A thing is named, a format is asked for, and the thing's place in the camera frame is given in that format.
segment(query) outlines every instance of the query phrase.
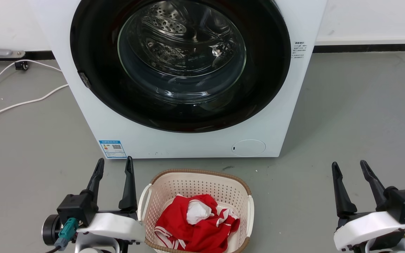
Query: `black door rim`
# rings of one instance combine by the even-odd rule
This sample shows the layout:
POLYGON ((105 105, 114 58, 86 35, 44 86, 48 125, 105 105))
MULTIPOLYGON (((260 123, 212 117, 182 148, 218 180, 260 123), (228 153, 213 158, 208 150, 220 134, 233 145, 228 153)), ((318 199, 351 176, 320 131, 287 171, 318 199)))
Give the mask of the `black door rim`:
POLYGON ((154 0, 82 0, 71 25, 71 51, 85 85, 109 108, 141 125, 163 131, 201 133, 251 118, 275 98, 290 66, 288 30, 270 0, 196 0, 225 15, 246 44, 238 80, 214 100, 171 104, 145 93, 118 58, 121 27, 154 0))

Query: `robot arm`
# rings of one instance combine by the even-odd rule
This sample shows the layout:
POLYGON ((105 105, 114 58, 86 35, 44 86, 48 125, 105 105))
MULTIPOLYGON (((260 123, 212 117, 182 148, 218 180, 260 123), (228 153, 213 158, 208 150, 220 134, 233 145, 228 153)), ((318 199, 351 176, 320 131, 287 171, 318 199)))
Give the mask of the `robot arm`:
POLYGON ((127 158, 126 181, 119 210, 100 211, 97 205, 99 181, 103 178, 104 159, 98 160, 86 189, 69 194, 43 224, 46 245, 63 251, 68 242, 76 244, 75 253, 104 252, 98 247, 113 247, 115 253, 127 253, 128 246, 144 242, 145 230, 137 221, 137 199, 132 157, 127 158))
POLYGON ((357 213, 342 182, 339 165, 332 164, 334 193, 339 224, 334 233, 338 250, 369 253, 390 249, 405 253, 405 190, 384 188, 367 162, 360 162, 376 201, 376 212, 357 213))

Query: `round panel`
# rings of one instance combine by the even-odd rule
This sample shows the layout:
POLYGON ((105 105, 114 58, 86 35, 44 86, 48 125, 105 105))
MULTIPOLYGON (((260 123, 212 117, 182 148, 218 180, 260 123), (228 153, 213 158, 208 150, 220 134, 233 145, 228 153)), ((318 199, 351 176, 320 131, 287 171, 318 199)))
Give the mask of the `round panel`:
POLYGON ((232 146, 232 152, 241 157, 252 157, 265 151, 265 143, 258 140, 243 140, 232 146))

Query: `front-loading washing machine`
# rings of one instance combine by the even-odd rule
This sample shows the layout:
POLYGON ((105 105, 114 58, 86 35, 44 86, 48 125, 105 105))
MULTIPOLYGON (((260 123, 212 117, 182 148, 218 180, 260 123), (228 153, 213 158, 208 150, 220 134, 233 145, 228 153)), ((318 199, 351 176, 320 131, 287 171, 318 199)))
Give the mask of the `front-loading washing machine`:
POLYGON ((277 157, 326 0, 31 0, 106 158, 277 157))

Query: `laundry basket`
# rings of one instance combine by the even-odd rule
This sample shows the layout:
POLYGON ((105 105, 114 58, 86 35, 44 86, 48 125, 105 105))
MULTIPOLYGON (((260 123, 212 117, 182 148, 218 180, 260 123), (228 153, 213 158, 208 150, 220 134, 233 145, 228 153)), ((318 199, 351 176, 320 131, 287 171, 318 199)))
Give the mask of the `laundry basket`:
POLYGON ((202 170, 167 170, 158 174, 143 190, 139 208, 139 221, 146 230, 145 243, 157 252, 187 253, 165 247, 154 233, 154 227, 164 209, 170 205, 176 194, 193 197, 211 195, 218 203, 218 211, 232 208, 240 217, 237 232, 228 237, 226 253, 239 253, 249 243, 254 223, 254 201, 251 191, 240 178, 224 173, 202 170))

